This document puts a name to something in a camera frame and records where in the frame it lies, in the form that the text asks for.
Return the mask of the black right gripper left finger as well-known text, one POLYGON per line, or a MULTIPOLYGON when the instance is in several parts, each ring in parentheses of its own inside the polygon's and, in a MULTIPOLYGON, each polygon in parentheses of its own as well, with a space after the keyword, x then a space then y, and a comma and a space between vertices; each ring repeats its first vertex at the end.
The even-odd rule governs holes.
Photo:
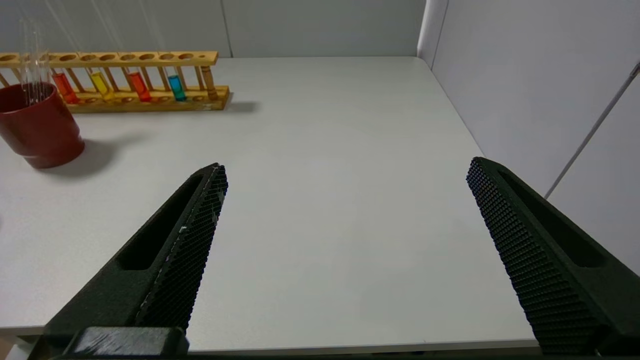
POLYGON ((46 324, 63 349, 89 328, 189 327, 229 188, 217 162, 192 173, 46 324))

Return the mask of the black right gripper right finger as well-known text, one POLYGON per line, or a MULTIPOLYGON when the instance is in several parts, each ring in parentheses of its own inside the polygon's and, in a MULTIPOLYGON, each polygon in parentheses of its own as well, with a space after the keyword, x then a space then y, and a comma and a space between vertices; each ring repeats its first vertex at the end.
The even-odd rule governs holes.
POLYGON ((502 164, 466 182, 543 353, 638 353, 636 273, 502 164))

